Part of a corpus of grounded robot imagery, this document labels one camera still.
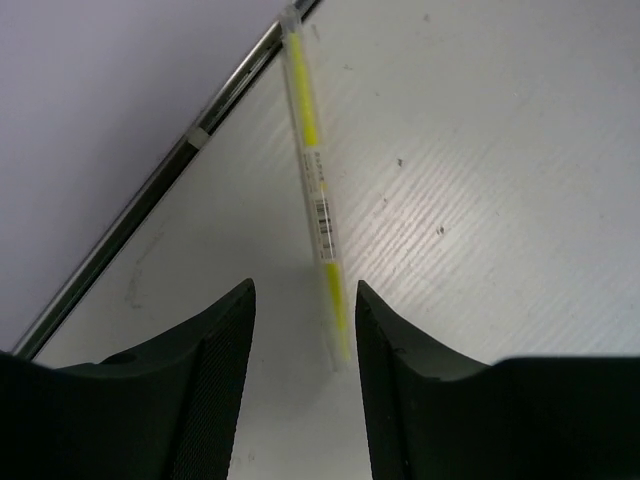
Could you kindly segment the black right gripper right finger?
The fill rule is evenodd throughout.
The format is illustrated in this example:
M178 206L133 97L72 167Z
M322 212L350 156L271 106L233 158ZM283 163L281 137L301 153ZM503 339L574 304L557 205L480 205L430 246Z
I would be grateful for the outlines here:
M367 283L355 327L376 479L635 479L639 360L483 364L397 314Z

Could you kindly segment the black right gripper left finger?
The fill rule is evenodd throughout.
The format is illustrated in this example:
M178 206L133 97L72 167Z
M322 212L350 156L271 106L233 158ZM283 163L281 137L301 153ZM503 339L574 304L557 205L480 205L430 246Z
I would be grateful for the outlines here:
M224 479L247 374L256 291L99 363L1 357L5 479Z

